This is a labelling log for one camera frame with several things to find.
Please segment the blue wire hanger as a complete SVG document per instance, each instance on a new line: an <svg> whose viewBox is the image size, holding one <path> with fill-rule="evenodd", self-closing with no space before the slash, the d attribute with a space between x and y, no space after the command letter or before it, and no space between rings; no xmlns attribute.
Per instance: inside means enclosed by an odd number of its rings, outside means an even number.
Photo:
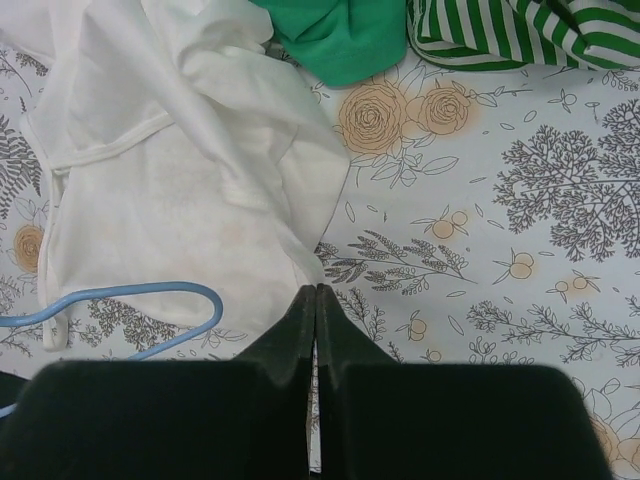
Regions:
<svg viewBox="0 0 640 480"><path fill-rule="evenodd" d="M29 380L45 366L64 360L228 359L246 334L211 324L213 305L196 292L162 286L111 298L70 290L73 303L43 322L17 325L24 315L44 315L63 297L44 283L16 297L1 285L1 372Z"/></svg>

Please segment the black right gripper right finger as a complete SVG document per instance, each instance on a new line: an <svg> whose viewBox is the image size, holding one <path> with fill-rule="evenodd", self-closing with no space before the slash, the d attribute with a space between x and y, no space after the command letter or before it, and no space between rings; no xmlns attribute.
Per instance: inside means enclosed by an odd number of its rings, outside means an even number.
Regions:
<svg viewBox="0 0 640 480"><path fill-rule="evenodd" d="M325 479L608 479L570 379L548 366L401 363L317 289Z"/></svg>

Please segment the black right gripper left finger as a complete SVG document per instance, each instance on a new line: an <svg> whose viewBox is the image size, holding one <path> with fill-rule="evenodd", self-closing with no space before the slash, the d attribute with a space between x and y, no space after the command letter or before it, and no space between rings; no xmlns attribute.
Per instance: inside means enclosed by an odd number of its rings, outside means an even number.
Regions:
<svg viewBox="0 0 640 480"><path fill-rule="evenodd" d="M1 423L5 479L306 479L316 290L235 358L63 361Z"/></svg>

